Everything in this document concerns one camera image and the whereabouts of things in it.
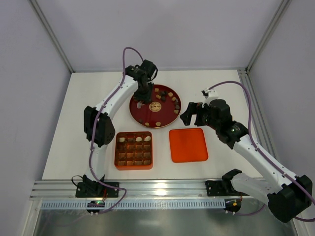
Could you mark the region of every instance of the white wall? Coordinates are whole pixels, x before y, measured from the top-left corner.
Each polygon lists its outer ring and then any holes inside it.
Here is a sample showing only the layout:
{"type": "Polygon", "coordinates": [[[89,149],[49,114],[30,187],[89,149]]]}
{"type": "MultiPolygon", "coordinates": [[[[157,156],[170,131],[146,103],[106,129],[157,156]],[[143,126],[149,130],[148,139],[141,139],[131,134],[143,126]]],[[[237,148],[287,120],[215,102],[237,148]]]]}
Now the white wall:
{"type": "Polygon", "coordinates": [[[20,233],[70,73],[27,0],[0,1],[0,231],[20,233]]]}
{"type": "Polygon", "coordinates": [[[280,1],[37,0],[75,71],[246,67],[280,1]]]}
{"type": "MultiPolygon", "coordinates": [[[[279,159],[298,175],[306,174],[315,186],[314,12],[314,0],[292,1],[251,78],[279,159]]],[[[305,217],[315,217],[315,207],[308,213],[305,217]]],[[[314,223],[307,225],[315,232],[314,223]]]]}

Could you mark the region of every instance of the white robotic arm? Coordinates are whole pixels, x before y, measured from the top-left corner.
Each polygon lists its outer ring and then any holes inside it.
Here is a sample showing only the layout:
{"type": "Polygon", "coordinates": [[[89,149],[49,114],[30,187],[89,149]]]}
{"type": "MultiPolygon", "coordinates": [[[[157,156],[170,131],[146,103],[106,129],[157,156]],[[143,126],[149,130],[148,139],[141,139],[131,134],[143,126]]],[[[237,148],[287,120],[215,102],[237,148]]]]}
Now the white robotic arm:
{"type": "Polygon", "coordinates": [[[133,95],[138,101],[139,108],[142,103],[151,102],[153,83],[151,81],[157,75],[156,66],[144,60],[140,66],[129,66],[126,74],[117,83],[110,95],[98,103],[95,107],[87,106],[84,110],[84,132],[87,139],[93,141],[91,152],[91,166],[88,167],[85,177],[94,179],[91,169],[98,179],[104,177],[104,162],[107,145],[115,137],[115,128],[112,123],[115,113],[121,105],[133,95]],[[98,115],[96,127],[94,122],[98,115]]]}
{"type": "MultiPolygon", "coordinates": [[[[121,105],[130,98],[138,90],[138,82],[133,79],[133,77],[126,75],[124,82],[120,86],[122,79],[118,82],[117,86],[111,91],[105,99],[98,103],[95,107],[96,111],[100,111],[104,102],[109,98],[106,107],[102,110],[102,114],[107,114],[107,116],[113,120],[115,113],[121,107],[121,105]]],[[[94,152],[92,154],[92,168],[95,172],[95,175],[98,179],[103,178],[104,176],[104,162],[105,162],[105,153],[108,145],[103,145],[101,147],[98,144],[93,143],[94,152]]],[[[86,171],[86,176],[89,179],[93,179],[90,168],[88,167],[86,171]]]]}
{"type": "Polygon", "coordinates": [[[190,102],[187,110],[180,115],[184,125],[190,125],[191,116],[196,115],[195,125],[213,128],[220,141],[248,160],[266,180],[253,179],[235,169],[222,176],[222,186],[226,193],[245,193],[262,201],[285,223],[309,207],[312,203],[309,197],[287,176],[302,185],[310,194],[312,181],[307,176],[298,177],[279,163],[255,139],[252,140],[248,129],[233,121],[230,107],[224,100],[218,99],[219,95],[214,89],[205,89],[202,93],[205,101],[190,102]]]}

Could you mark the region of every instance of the red round tray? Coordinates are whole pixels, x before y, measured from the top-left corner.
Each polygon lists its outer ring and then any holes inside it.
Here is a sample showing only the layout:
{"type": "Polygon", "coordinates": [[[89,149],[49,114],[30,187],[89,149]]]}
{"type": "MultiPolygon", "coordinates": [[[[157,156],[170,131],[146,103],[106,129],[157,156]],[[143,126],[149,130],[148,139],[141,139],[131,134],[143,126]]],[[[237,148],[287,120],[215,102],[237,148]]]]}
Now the red round tray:
{"type": "Polygon", "coordinates": [[[152,95],[152,102],[150,104],[143,104],[140,109],[137,108],[137,101],[131,98],[129,103],[129,109],[132,117],[141,125],[148,128],[162,128],[170,123],[172,123],[179,116],[182,104],[178,94],[171,88],[164,85],[154,85],[152,95]],[[166,101],[158,99],[156,95],[160,95],[161,91],[167,91],[167,93],[173,93],[173,96],[170,97],[168,94],[165,96],[166,101]],[[175,102],[172,101],[172,98],[176,97],[178,99],[179,112],[178,114],[174,113],[175,102]]]}

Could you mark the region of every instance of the food piece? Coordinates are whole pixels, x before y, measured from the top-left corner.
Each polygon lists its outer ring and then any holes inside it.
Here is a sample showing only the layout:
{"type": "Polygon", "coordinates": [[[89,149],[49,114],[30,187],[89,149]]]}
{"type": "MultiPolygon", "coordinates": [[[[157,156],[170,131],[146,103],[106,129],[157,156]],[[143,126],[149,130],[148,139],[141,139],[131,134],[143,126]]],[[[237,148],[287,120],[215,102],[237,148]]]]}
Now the food piece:
{"type": "Polygon", "coordinates": [[[147,136],[147,137],[144,138],[144,141],[145,141],[145,142],[148,142],[148,141],[150,141],[150,140],[151,140],[151,137],[150,137],[150,136],[147,136]]]}

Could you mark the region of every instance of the purple cable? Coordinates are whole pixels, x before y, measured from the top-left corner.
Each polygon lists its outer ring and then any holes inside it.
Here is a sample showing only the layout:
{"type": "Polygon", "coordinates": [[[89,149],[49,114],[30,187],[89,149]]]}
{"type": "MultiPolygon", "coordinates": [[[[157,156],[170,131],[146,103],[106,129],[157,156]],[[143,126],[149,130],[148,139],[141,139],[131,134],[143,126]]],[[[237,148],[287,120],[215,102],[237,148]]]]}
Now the purple cable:
{"type": "MultiPolygon", "coordinates": [[[[248,92],[248,90],[246,89],[246,87],[239,83],[239,82],[236,82],[236,81],[224,81],[224,82],[221,82],[221,83],[218,83],[216,85],[213,85],[209,88],[210,89],[213,89],[219,85],[224,85],[224,84],[237,84],[239,86],[241,86],[245,92],[245,95],[246,95],[246,98],[247,98],[247,101],[248,101],[248,107],[249,107],[249,117],[248,117],[248,133],[249,133],[249,137],[251,139],[251,142],[252,142],[252,145],[255,147],[255,149],[262,155],[263,158],[266,159],[266,161],[268,161],[268,163],[270,165],[272,165],[277,171],[279,171],[282,175],[284,175],[285,177],[287,177],[289,180],[291,180],[296,186],[298,186],[304,193],[305,195],[310,198],[310,200],[312,201],[312,203],[315,205],[315,199],[311,196],[311,194],[309,194],[308,191],[306,191],[305,188],[303,188],[296,180],[294,180],[292,177],[290,177],[289,175],[287,175],[281,168],[279,168],[275,163],[273,163],[264,153],[262,150],[260,150],[253,137],[252,137],[252,131],[251,131],[251,122],[252,122],[252,101],[251,101],[251,98],[250,98],[250,93],[248,92]]],[[[254,212],[254,213],[250,213],[250,214],[242,214],[242,216],[250,216],[250,215],[253,215],[253,214],[257,214],[259,213],[261,210],[263,210],[264,206],[258,210],[257,212],[254,212]]],[[[300,220],[300,221],[304,221],[304,222],[315,222],[315,218],[313,219],[302,219],[302,218],[299,218],[299,217],[295,217],[295,219],[297,220],[300,220]]]]}
{"type": "Polygon", "coordinates": [[[91,151],[91,152],[90,152],[90,157],[89,157],[89,168],[90,168],[91,174],[92,174],[92,176],[94,177],[94,179],[95,179],[98,183],[100,183],[101,185],[103,185],[103,186],[105,186],[105,187],[107,187],[107,188],[113,188],[113,189],[123,190],[123,191],[124,191],[124,194],[122,195],[122,197],[121,197],[114,205],[112,205],[110,208],[108,208],[108,209],[106,209],[106,210],[100,212],[99,214],[104,214],[104,213],[107,213],[107,212],[109,212],[110,210],[112,210],[115,206],[117,206],[117,205],[122,201],[122,199],[126,196],[126,193],[127,193],[127,190],[126,190],[125,188],[113,187],[113,186],[111,186],[111,185],[108,185],[108,184],[103,183],[102,181],[100,181],[100,180],[96,177],[96,175],[95,175],[95,173],[94,173],[94,171],[93,171],[93,168],[92,168],[92,155],[93,155],[93,152],[94,152],[93,144],[94,144],[94,140],[95,140],[95,131],[96,131],[97,120],[98,120],[98,118],[99,118],[99,115],[100,115],[101,112],[103,111],[103,109],[106,107],[107,102],[118,92],[118,90],[121,88],[121,86],[123,85],[123,83],[124,83],[124,81],[125,81],[125,76],[126,76],[125,52],[126,52],[127,49],[131,49],[131,50],[135,51],[135,52],[140,56],[141,60],[143,61],[143,58],[142,58],[141,54],[140,54],[136,49],[134,49],[134,48],[132,48],[132,47],[126,47],[126,48],[124,48],[124,50],[123,50],[123,78],[122,78],[122,81],[121,81],[120,84],[119,84],[119,87],[117,87],[117,88],[115,89],[115,91],[114,91],[111,95],[109,95],[109,97],[105,100],[105,102],[103,103],[103,105],[101,106],[100,110],[98,111],[98,113],[97,113],[97,115],[96,115],[96,117],[95,117],[94,124],[93,124],[93,132],[92,132],[91,146],[90,146],[90,151],[91,151]]]}

